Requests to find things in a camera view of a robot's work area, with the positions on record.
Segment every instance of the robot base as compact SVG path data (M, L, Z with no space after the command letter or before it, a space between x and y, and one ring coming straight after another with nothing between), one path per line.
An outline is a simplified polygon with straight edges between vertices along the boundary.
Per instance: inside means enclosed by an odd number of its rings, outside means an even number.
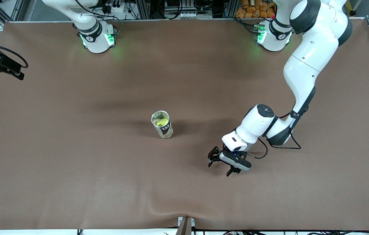
M290 33L284 40L277 40L276 36L271 33L270 31L270 23L267 21L260 22L259 24L264 25L264 30L266 31L265 35L263 36L263 39L260 41L257 38L256 42L259 45L262 45L266 50L271 52L278 52L281 51L284 46L286 46L289 43L290 36L292 33Z
M93 53L103 53L109 48L115 47L117 28L113 25L99 21L102 24L102 33L96 38L95 42L88 42L83 40L85 48L89 49Z

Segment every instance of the orange package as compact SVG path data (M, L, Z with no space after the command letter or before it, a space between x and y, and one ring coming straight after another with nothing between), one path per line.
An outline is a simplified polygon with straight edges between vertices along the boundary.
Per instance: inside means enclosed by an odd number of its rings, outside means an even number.
M237 9L237 13L235 14L235 17L236 18L244 18L244 15L245 15L245 10L244 9Z
M272 8L267 9L267 17L271 18L274 14L274 10Z
M267 18L267 12L265 12L265 11L261 11L260 12L260 17L262 17L262 18Z
M248 2L248 0L241 0L240 5L243 9L247 9L247 7L250 6L250 3Z
M256 8L253 7L253 6L250 6L250 7L247 8L247 13L253 14L255 11L256 11Z
M253 18L258 18L260 16L260 10L256 10L254 13L253 13Z
M267 9L267 3L263 2L262 0L256 0L255 7L259 10L266 10Z

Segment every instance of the black cable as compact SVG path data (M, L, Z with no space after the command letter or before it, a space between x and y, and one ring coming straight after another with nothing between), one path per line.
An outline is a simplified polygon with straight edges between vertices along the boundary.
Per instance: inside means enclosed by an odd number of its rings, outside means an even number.
M129 0L125 0L125 6L126 8L128 9L128 11L131 11L131 15L136 19L138 20L138 16L135 15L135 12L133 11L133 8L132 8L132 5L131 5L131 2Z
M265 20L266 20L266 21L268 21L268 22L272 22L272 21L273 21L273 20L266 19L266 18L264 18L264 17L259 17L259 18L265 19Z
M175 18L177 18L181 14L181 12L183 10L183 3L181 2L181 0L177 0L177 13L176 13L176 15L174 15L173 18L168 18L164 14L161 13L162 7L160 7L160 5L161 5L162 1L163 0L159 0L159 4L158 4L158 12L159 12L161 17L163 17L164 19L168 19L168 20L174 20Z
M346 234L349 234L351 232L355 232L355 230L354 231L344 231L343 233L341 233L339 231L323 231L321 233L310 232L310 233L308 233L308 235L346 235Z
M296 116L295 117L295 121L296 120L299 120L300 118L301 118L301 116L303 116L307 111L308 111L308 109L309 109L309 106L308 107L306 107L306 109L305 109L305 111L303 111L302 113L299 113L298 114L298 116ZM270 144L270 146L271 147L273 147L273 148L275 148L275 149L301 149L302 148L302 146L296 141L296 139L295 139L295 137L293 136L293 125L290 127L290 129L289 129L289 135L290 135L290 137L292 138L292 140L295 142L295 144L298 146L298 147L277 147L277 146L274 146L274 145L272 145L272 144Z
M25 65L21 65L21 67L22 68L27 68L28 67L28 62L26 62L26 60L25 60L25 58L23 58L21 55L19 55L18 53L16 53L16 52L14 52L14 51L12 51L11 49L7 49L7 48L5 48L5 47L3 47L3 46L0 46L0 49L2 49L2 50L5 50L5 51L7 51L7 52L10 52L10 53L12 53L13 55L16 55L17 57L19 57L24 63L25 63Z
M181 0L177 0L177 1L178 1L177 14L170 20L174 20L175 18L177 18L181 14L181 11L183 10L183 3L181 2Z
M249 154L250 156L252 156L253 158L255 158L255 159L263 159L266 155L267 155L267 153L268 153L268 148L267 148L267 145L260 139L260 138L258 138L258 140L264 145L264 147L265 147L265 153L264 153L264 155L263 156L261 156L261 157L256 157L256 156L254 156L252 153L248 153L247 152L247 154Z
M289 114L290 114L290 112L288 112L286 115L284 115L284 116L281 116L281 117L279 117L279 118L284 118L284 117L287 117L287 116L289 116Z
M12 53L13 55L16 55L17 57L19 57L25 63L25 65L21 65L22 68L27 68L28 67L28 62L26 62L25 58L23 58L22 55L19 55L18 53L12 51L11 49L7 49L3 46L0 46L0 49L8 51L8 52Z
M123 21L120 23L119 30L116 32L116 36L120 33L120 30L122 29Z
M256 33L256 32L254 32L254 31L251 31L249 28L247 28L247 26L251 26L251 27L253 27L254 25L250 25L250 24L247 24L247 23L244 23L244 22L242 22L242 20L241 19L237 19L237 18L235 18L235 17L233 17L233 16L226 16L225 18L231 18L231 19L233 19L234 21L236 21L236 22L238 22L238 23L240 23L248 32L250 32L250 33L252 33L252 34L255 34L255 35L259 35L259 33Z
M194 0L193 1L193 6L198 9L198 10L210 10L212 9L212 6L213 6L213 1L211 2L211 4L209 6L207 6L206 8L203 8L202 5L196 5L196 2L200 2L201 0Z
M101 14L98 14L98 13L95 13L95 12L92 12L92 11L90 11L90 10L88 10L88 9L86 9L84 6L82 6L80 3L79 3L79 1L78 0L75 0L76 1L76 3L83 9L83 10L85 10L86 12L89 12L89 13L92 13L93 15L99 15L100 17L106 17L105 15L101 15ZM119 20L119 18L117 18L116 16L114 16L114 15L112 15L112 16L110 16L110 17L112 17L113 19L117 19L118 21L120 21Z

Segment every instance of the green indicator light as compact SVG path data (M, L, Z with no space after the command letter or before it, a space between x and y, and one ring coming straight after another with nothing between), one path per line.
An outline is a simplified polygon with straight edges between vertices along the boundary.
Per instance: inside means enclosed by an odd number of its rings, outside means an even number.
M257 42L263 43L266 36L267 36L267 30L263 29L260 35L258 36Z
M83 41L83 45L86 46L86 42L84 41L84 38L83 38L83 36L81 34L80 34L80 38Z
M113 45L113 43L114 43L114 40L113 40L113 36L112 35L108 35L108 34L105 34L105 38L106 38L106 40L107 40L107 43L109 44L109 45Z

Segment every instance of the power strip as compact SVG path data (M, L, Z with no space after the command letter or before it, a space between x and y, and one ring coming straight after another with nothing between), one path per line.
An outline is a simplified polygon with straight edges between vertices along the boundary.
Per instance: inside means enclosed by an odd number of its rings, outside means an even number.
M195 20L196 16L197 16L197 14L196 14L195 11L180 13L180 19L183 19L183 20Z
M125 3L120 4L120 7L112 7L110 13L123 13L125 11Z

